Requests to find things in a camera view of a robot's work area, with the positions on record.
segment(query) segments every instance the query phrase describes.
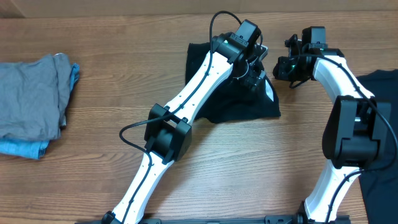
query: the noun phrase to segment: black fabric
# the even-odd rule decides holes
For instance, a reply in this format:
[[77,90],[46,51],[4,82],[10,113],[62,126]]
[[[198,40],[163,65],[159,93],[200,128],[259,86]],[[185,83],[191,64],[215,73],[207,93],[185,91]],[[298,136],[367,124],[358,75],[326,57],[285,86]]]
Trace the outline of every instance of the black fabric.
[[[376,98],[391,102],[390,124],[398,133],[398,70],[392,72],[378,70],[358,77],[358,80]],[[389,134],[383,158],[375,162],[371,168],[386,166],[393,158],[395,150]],[[359,177],[359,182],[369,223],[398,223],[398,164],[395,163],[385,172],[363,174]]]
[[[209,43],[188,46],[185,84],[196,74],[209,50]],[[279,117],[278,96],[267,77],[266,80],[272,88],[274,101],[266,95],[265,89],[252,92],[230,78],[214,90],[195,119],[207,118],[212,123],[221,123],[231,120]]]

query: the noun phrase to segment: wooden table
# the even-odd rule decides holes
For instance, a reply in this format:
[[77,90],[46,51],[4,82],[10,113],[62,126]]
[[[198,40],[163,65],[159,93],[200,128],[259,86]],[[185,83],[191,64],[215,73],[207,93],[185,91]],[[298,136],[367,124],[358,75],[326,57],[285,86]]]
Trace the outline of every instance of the wooden table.
[[[264,59],[282,116],[193,125],[193,142],[163,176],[146,208],[162,219],[263,217],[295,213],[312,191],[325,158],[321,141],[332,104],[317,82],[290,90],[272,69],[287,55],[283,40],[326,26],[327,42],[365,75],[398,65],[396,12],[240,14],[264,33]],[[122,199],[142,159],[119,130],[147,118],[184,85],[188,43],[208,41],[211,15],[1,19],[0,62],[33,62],[66,53],[81,78],[62,138],[39,161],[0,156],[0,223],[74,223],[100,219]],[[214,35],[236,30],[217,18]],[[144,145],[145,127],[126,136]],[[339,214],[366,223],[358,181]]]

